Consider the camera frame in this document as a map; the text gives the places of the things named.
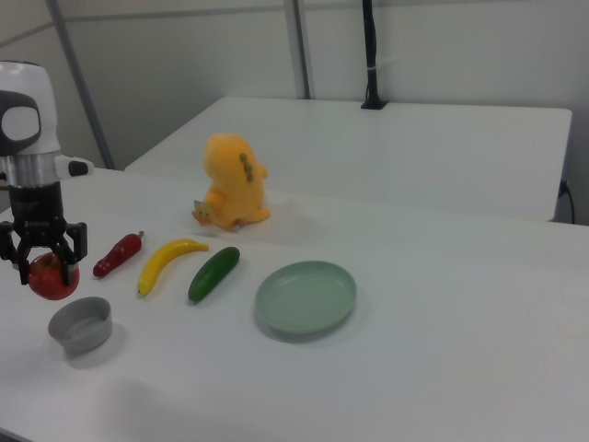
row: gray bowl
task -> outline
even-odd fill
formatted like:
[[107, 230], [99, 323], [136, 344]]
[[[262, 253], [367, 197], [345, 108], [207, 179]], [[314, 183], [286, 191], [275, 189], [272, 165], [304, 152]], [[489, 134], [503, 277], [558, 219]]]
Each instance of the gray bowl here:
[[93, 350], [112, 333], [109, 301], [102, 297], [77, 299], [53, 315], [48, 330], [67, 353]]

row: black pole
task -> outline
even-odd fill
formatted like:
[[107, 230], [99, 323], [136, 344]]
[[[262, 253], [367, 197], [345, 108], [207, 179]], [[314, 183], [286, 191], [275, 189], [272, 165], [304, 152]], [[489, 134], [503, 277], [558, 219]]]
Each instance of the black pole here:
[[368, 73], [368, 88], [366, 101], [362, 109], [381, 110], [387, 104], [378, 97], [378, 85], [376, 83], [376, 28], [372, 15], [372, 0], [362, 0], [364, 13], [364, 41], [366, 43], [366, 69]]

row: yellow banana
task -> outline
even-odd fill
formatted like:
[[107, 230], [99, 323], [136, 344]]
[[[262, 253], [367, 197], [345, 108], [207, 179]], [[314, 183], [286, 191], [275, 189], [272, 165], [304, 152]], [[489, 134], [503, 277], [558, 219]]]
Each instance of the yellow banana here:
[[145, 264], [139, 276], [139, 281], [137, 281], [137, 290], [141, 295], [147, 295], [154, 288], [157, 277], [170, 261], [185, 253], [199, 250], [207, 251], [208, 249], [209, 246], [206, 244], [201, 244], [189, 238], [175, 239], [163, 245]]

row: green cucumber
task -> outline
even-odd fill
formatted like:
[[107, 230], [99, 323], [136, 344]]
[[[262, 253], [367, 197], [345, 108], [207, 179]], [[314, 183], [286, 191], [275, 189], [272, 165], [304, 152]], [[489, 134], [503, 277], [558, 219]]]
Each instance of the green cucumber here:
[[227, 276], [239, 261], [239, 250], [227, 247], [216, 252], [199, 270], [188, 289], [188, 299], [199, 302]]

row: toy apple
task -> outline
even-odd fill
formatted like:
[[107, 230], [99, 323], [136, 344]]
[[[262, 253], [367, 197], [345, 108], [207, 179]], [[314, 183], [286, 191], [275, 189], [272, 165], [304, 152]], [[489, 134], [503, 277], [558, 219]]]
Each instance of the toy apple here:
[[40, 297], [56, 301], [69, 297], [80, 282], [80, 271], [75, 269], [74, 282], [65, 285], [62, 280], [62, 263], [52, 252], [33, 260], [29, 267], [29, 287]]

